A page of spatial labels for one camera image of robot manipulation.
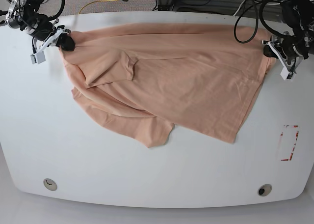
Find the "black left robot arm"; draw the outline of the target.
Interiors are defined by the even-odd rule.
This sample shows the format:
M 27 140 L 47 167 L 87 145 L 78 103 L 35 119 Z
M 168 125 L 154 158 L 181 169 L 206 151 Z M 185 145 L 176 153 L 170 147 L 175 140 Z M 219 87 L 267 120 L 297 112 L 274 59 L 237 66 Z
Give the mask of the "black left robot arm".
M 314 0 L 244 0 L 234 15 L 240 19 L 250 9 L 255 25 L 271 33 L 262 41 L 263 54 L 278 59 L 281 77 L 292 80 L 301 61 L 314 53 Z

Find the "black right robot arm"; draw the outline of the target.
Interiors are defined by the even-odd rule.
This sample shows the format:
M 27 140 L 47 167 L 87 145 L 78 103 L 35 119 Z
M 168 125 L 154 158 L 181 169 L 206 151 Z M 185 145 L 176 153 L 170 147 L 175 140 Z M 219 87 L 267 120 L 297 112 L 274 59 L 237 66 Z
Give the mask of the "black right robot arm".
M 44 1 L 12 0 L 4 23 L 12 29 L 19 29 L 30 35 L 34 53 L 36 53 L 36 41 L 41 41 L 48 46 L 59 47 L 64 51 L 73 51 L 75 42 L 70 37 L 71 31 L 66 29 L 64 25 L 56 26 L 58 18 L 64 10 L 65 0 L 61 0 L 58 12 L 52 16 L 38 12 Z

